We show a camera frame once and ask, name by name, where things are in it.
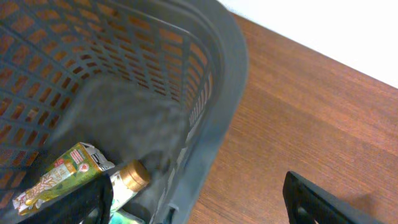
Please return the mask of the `green snack stick packet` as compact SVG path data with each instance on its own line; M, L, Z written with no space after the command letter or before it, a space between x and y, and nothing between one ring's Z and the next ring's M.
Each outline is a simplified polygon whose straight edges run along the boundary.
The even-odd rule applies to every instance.
M79 142L63 153L30 189L13 199L19 215L36 212L45 202L66 194L114 167L93 145Z

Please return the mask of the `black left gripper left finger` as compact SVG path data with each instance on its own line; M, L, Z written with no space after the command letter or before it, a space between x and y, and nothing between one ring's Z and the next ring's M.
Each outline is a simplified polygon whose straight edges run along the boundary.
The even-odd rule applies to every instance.
M113 186L108 174L82 185L20 224L108 224Z

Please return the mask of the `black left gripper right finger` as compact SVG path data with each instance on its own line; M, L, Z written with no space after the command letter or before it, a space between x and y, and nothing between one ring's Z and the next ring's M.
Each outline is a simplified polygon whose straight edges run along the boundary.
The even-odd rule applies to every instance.
M288 171L283 197L290 224L379 223L294 171Z

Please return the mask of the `white tube with gold cap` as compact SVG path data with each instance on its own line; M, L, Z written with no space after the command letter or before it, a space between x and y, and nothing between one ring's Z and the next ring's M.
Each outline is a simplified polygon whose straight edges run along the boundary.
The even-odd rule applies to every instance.
M113 215L148 185L150 174L138 160L133 160L110 179L113 187L110 214Z

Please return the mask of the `teal tissue pack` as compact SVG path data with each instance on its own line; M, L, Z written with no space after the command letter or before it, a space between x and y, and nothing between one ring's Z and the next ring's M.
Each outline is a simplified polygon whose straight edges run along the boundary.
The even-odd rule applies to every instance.
M109 224L145 224L145 221L124 210L118 210L111 217Z

